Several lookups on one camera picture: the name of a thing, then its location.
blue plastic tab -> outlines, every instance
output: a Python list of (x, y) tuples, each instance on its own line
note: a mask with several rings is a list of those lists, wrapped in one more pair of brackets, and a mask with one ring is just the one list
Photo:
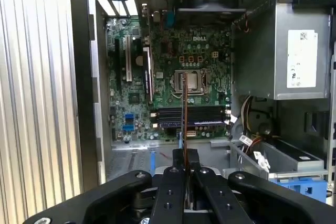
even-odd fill
[(155, 175), (155, 152), (151, 152), (151, 175)]
[(325, 180), (312, 180), (311, 177), (302, 177), (289, 179), (288, 182), (279, 182), (276, 179), (270, 180), (280, 186), (297, 191), (310, 198), (326, 203), (327, 198), (327, 182)]

screw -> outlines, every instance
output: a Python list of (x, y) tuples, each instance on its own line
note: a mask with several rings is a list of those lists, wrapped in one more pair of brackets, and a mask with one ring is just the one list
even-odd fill
[(170, 202), (167, 202), (164, 204), (164, 208), (165, 209), (171, 209), (172, 208), (172, 204)]
[(176, 167), (173, 167), (169, 170), (171, 173), (178, 173), (179, 169), (176, 169)]
[(149, 224), (149, 218), (143, 218), (141, 221), (140, 221), (140, 224)]
[(201, 170), (199, 170), (201, 173), (206, 174), (209, 172), (209, 170), (207, 168), (201, 168)]
[(245, 178), (245, 176), (241, 173), (238, 173), (238, 174), (236, 174), (236, 178), (243, 179), (243, 178)]
[(51, 219), (49, 218), (41, 218), (34, 222), (34, 224), (50, 224), (50, 223), (51, 223)]
[(137, 178), (144, 178), (146, 176), (146, 174), (143, 173), (138, 173), (137, 174)]

dell logo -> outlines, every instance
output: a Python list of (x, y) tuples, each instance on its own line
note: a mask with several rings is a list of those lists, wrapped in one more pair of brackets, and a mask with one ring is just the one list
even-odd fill
[(206, 41), (205, 36), (194, 36), (193, 41)]

sticker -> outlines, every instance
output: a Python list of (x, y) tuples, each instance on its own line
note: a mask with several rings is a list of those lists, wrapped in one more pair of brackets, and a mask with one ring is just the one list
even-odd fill
[(241, 137), (239, 138), (240, 141), (242, 141), (244, 144), (250, 146), (252, 144), (252, 140), (249, 139), (247, 136), (241, 135)]
[(288, 31), (287, 88), (316, 87), (318, 34)]
[(231, 121), (232, 123), (237, 122), (237, 120), (238, 120), (237, 117), (235, 117), (234, 115), (231, 115), (231, 117), (230, 117), (230, 121)]
[(254, 158), (256, 160), (260, 159), (260, 157), (262, 156), (262, 154), (260, 152), (253, 152), (253, 154), (254, 154)]
[(299, 157), (300, 159), (302, 159), (302, 160), (310, 160), (310, 158), (309, 157), (306, 157), (306, 156), (304, 156), (304, 157)]

power supply label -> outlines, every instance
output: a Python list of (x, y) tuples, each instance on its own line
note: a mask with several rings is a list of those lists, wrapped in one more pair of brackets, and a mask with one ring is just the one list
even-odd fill
[(287, 88), (316, 87), (318, 34), (288, 31)]

